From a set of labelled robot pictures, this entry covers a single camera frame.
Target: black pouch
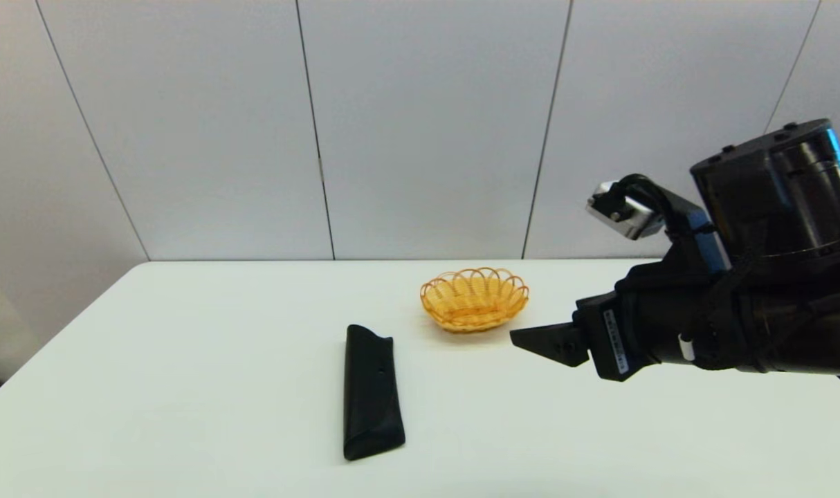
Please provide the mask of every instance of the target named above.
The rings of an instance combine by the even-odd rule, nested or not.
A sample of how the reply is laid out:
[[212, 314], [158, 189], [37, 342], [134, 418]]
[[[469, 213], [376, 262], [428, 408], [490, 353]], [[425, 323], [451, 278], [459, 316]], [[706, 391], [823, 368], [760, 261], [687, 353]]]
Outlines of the black pouch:
[[347, 328], [343, 456], [358, 460], [405, 444], [395, 389], [392, 338], [361, 325]]

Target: wicker basket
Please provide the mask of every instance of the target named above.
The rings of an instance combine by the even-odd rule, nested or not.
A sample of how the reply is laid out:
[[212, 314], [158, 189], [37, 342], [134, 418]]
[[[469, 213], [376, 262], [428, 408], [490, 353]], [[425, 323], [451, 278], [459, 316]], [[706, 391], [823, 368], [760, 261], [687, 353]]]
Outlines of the wicker basket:
[[480, 332], [518, 315], [527, 303], [528, 288], [521, 277], [503, 268], [467, 268], [423, 284], [420, 300], [446, 331]]

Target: white paneled wall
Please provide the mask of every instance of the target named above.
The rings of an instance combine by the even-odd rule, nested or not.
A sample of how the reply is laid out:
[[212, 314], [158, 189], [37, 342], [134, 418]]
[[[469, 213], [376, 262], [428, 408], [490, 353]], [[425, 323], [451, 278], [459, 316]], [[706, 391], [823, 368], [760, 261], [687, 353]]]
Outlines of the white paneled wall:
[[0, 2], [0, 302], [19, 315], [2, 321], [18, 323], [10, 341], [45, 343], [143, 261], [35, 4]]
[[293, 0], [41, 6], [152, 259], [331, 259]]
[[525, 256], [661, 255], [665, 237], [632, 242], [585, 213], [595, 185], [645, 173], [699, 199], [689, 167], [765, 130], [815, 9], [575, 0]]
[[840, 136], [840, 0], [824, 1], [816, 11], [769, 131], [822, 117], [832, 119]]
[[521, 256], [567, 12], [300, 3], [338, 259]]

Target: white label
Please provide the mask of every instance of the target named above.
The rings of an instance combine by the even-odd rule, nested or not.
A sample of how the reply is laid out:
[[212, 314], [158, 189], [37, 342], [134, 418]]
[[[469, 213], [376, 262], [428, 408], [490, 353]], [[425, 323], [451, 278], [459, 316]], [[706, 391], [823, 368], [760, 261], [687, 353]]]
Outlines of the white label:
[[614, 359], [617, 360], [617, 371], [621, 374], [629, 372], [629, 362], [626, 360], [626, 351], [623, 350], [623, 341], [620, 340], [620, 330], [617, 328], [617, 317], [613, 309], [604, 312], [604, 326], [608, 329], [610, 346], [614, 349]]

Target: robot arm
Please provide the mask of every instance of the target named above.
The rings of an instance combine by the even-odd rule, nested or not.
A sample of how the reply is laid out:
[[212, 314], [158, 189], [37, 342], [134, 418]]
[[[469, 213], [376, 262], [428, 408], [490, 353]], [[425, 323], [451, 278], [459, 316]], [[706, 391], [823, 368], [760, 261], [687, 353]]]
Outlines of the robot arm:
[[591, 353], [599, 376], [618, 381], [660, 362], [840, 375], [840, 145], [829, 120], [727, 146], [691, 173], [712, 223], [641, 174], [601, 184], [590, 214], [633, 240], [666, 227], [672, 248], [579, 300], [573, 322], [512, 331], [512, 343], [573, 367]]

